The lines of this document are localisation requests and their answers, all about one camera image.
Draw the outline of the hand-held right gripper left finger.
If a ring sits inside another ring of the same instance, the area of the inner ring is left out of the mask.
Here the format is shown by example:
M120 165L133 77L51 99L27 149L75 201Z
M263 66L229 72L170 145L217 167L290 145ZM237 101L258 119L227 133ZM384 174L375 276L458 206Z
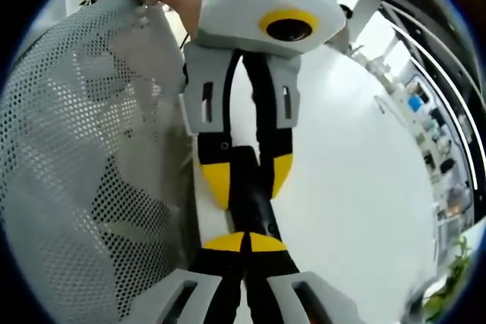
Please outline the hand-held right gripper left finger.
M188 269L176 269L131 304L133 323L232 323L243 275L236 232L206 242Z

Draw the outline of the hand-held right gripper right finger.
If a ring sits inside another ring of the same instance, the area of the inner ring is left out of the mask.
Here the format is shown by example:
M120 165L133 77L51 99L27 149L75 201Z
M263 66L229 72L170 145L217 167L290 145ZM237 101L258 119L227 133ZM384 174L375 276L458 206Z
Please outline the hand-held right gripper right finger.
M301 272L278 239L248 234L245 285L254 323L359 323L356 303L315 272Z

